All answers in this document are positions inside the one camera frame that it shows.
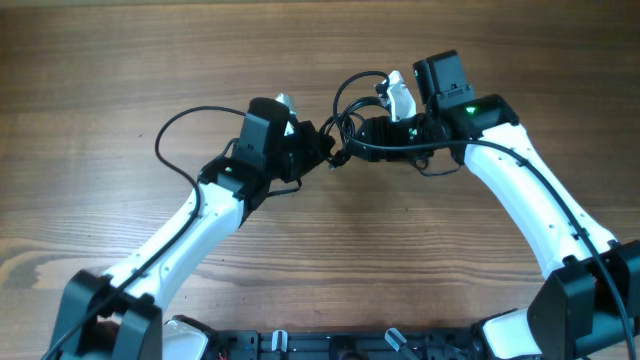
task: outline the black cable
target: black cable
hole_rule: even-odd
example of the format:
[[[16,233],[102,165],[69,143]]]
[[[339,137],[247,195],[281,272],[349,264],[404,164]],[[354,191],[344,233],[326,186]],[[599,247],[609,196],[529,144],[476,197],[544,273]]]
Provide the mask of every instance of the black cable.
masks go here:
[[[169,161],[167,161],[161,154],[160,154],[160,139],[162,138],[162,135],[164,134],[164,132],[167,130],[167,128],[176,120],[178,120],[179,118],[190,114],[192,112],[196,112],[196,111],[201,111],[201,110],[216,110],[216,111],[225,111],[225,112],[230,112],[232,114],[236,114],[236,115],[241,115],[241,116],[245,116],[245,113],[243,113],[242,111],[238,111],[238,110],[234,110],[234,109],[229,109],[229,108],[225,108],[225,107],[221,107],[221,106],[199,106],[199,107],[195,107],[192,109],[188,109],[185,110],[177,115],[175,115],[174,117],[172,117],[169,121],[167,121],[166,124],[164,124],[164,126],[162,126],[162,128],[160,129],[160,131],[158,132],[158,136],[156,136],[156,143],[155,143],[155,152],[156,152],[156,157],[158,158],[158,160],[160,160],[160,162],[162,162],[164,165],[166,165],[168,168],[170,168],[171,170],[177,172],[178,174],[182,175],[182,177],[184,177],[185,179],[187,179],[187,181],[189,181],[189,183],[191,184],[191,187],[193,188],[193,191],[195,193],[195,205],[194,205],[194,210],[190,212],[189,218],[187,219],[187,221],[184,223],[184,225],[182,225],[182,227],[173,235],[173,237],[171,239],[169,239],[169,241],[167,241],[156,253],[154,253],[147,261],[144,262],[144,264],[142,264],[142,266],[140,266],[140,268],[136,269],[122,284],[120,284],[120,286],[118,286],[114,291],[112,291],[107,297],[105,297],[98,305],[92,307],[89,311],[87,311],[87,313],[85,314],[85,316],[80,319],[79,321],[77,321],[73,326],[71,326],[69,328],[69,330],[67,330],[67,332],[65,332],[56,342],[55,344],[53,344],[49,350],[44,354],[44,356],[42,356],[41,360],[48,360],[52,355],[56,354],[60,348],[62,347],[62,345],[69,340],[69,338],[71,336],[73,336],[73,334],[76,333],[76,331],[78,331],[79,329],[81,329],[83,326],[85,326],[85,324],[87,324],[89,321],[95,319],[96,316],[98,316],[98,314],[107,306],[111,305],[111,303],[118,297],[120,296],[124,290],[131,285],[134,281],[136,281],[140,276],[142,276],[144,274],[144,272],[149,269],[149,267],[151,267],[167,250],[169,250],[169,248],[171,248],[171,246],[173,244],[176,243],[176,241],[178,241],[178,239],[180,239],[180,237],[187,231],[187,229],[191,226],[191,224],[193,224],[193,222],[198,218],[198,215],[200,213],[200,203],[201,203],[201,199],[200,199],[200,188],[198,187],[198,184],[196,183],[196,181],[189,175],[187,174],[184,170],[178,168],[177,166],[173,165],[172,163],[170,163]],[[233,144],[233,139],[227,144],[227,147],[225,148],[225,153],[229,150],[229,147],[231,146],[231,144]]]
[[[335,121],[336,127],[338,128],[340,133],[344,133],[341,119],[338,117],[338,101],[340,99],[340,94],[342,94],[342,91],[354,80],[364,76],[369,76],[369,75],[382,76],[380,75],[380,72],[376,72],[376,71],[367,71],[360,74],[356,74],[350,77],[347,81],[345,81],[338,89],[338,92],[336,93],[336,97],[333,100],[333,116],[336,119]],[[560,206],[562,211],[565,213],[565,215],[569,219],[569,222],[571,223],[571,226],[573,226],[573,228],[576,230],[578,237],[582,239],[585,246],[591,253],[592,258],[596,263],[596,268],[601,273],[604,279],[604,282],[607,285],[609,292],[611,293],[611,297],[613,298],[613,301],[616,305],[618,313],[620,315],[620,321],[622,322],[622,329],[624,332],[625,340],[627,342],[629,359],[636,360],[635,343],[633,341],[633,332],[631,330],[631,323],[629,321],[629,316],[627,315],[627,311],[624,307],[624,302],[622,301],[620,292],[618,291],[618,288],[616,287],[615,282],[611,277],[611,274],[609,273],[606,266],[604,265],[604,262],[602,261],[602,258],[598,253],[598,250],[593,245],[585,229],[580,225],[580,223],[578,222],[578,219],[576,219],[576,217],[573,215],[573,213],[571,212],[571,209],[569,209],[569,207],[564,202],[560,194],[558,194],[558,192],[553,187],[553,185],[551,185],[551,183],[549,183],[549,181],[544,177],[544,175],[542,175],[542,173],[540,173],[540,171],[538,171],[538,169],[536,169],[536,167],[533,166],[526,158],[524,158],[517,152],[507,147],[504,147],[502,145],[499,145],[490,141],[485,141],[485,140],[449,140],[449,141],[434,142],[430,144],[419,144],[419,145],[408,145],[408,146],[381,146],[381,145],[367,144],[362,141],[358,141],[355,138],[353,138],[351,135],[346,133],[344,133],[344,137],[346,137],[348,141],[351,141],[357,145],[369,147],[370,149],[382,150],[382,151],[405,152],[405,151],[419,151],[419,150],[437,150],[437,149],[443,149],[443,148],[448,148],[448,147],[457,146],[457,145],[479,145],[479,146],[486,146],[495,150],[502,151],[510,155],[511,157],[515,158],[518,161],[520,166],[526,167],[529,171],[531,171],[531,173],[538,179],[538,181],[540,181],[542,185],[547,189],[551,197],[553,197],[553,199],[556,201],[558,206]]]

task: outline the white plastic part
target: white plastic part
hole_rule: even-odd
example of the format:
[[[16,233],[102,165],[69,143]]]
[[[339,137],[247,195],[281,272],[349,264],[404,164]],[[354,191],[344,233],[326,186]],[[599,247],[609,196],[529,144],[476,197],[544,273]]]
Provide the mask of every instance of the white plastic part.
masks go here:
[[[242,223],[243,201],[216,184],[199,184],[201,190],[200,216],[163,256],[144,274],[129,285],[126,292],[134,297],[147,293],[155,304],[166,311],[169,302],[182,283],[191,275],[202,259]],[[140,249],[109,268],[111,285],[122,284],[135,269],[155,254],[187,221],[195,204],[195,192]]]
[[[200,359],[208,342],[202,331],[181,321],[170,320],[162,327],[162,359]]]
[[[608,241],[615,239],[593,220],[571,197],[533,149],[522,125],[499,125],[483,131],[480,140],[511,148],[535,166],[556,189],[580,225],[587,230],[599,253],[609,250]],[[538,260],[546,279],[563,267],[562,259],[573,255],[577,260],[591,257],[582,239],[576,240],[575,229],[546,188],[525,167],[506,153],[486,146],[468,145],[465,164],[496,195],[516,223]]]
[[[542,354],[529,330],[527,309],[491,319],[484,324],[482,330],[487,344],[499,359]]]
[[[416,115],[416,101],[407,89],[407,85],[402,79],[398,70],[393,70],[389,74],[389,87],[387,96],[391,105],[391,121],[397,122],[403,119],[412,118]]]

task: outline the wooden table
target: wooden table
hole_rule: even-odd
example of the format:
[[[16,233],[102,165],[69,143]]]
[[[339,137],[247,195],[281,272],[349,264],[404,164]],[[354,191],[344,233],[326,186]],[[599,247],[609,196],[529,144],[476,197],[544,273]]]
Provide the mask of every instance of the wooden table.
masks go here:
[[[170,116],[286,92],[319,126],[352,74],[398,69],[418,98],[411,64],[451,48],[479,96],[518,112],[578,202],[622,242],[639,238],[638,13],[510,1],[1,11],[0,359],[38,358],[69,278],[122,259],[182,204],[187,183],[152,150]],[[196,174],[240,126],[194,114],[162,147]],[[466,169],[427,179],[355,159],[267,200],[167,316],[261,331],[465,326],[528,306],[541,284],[526,241]]]

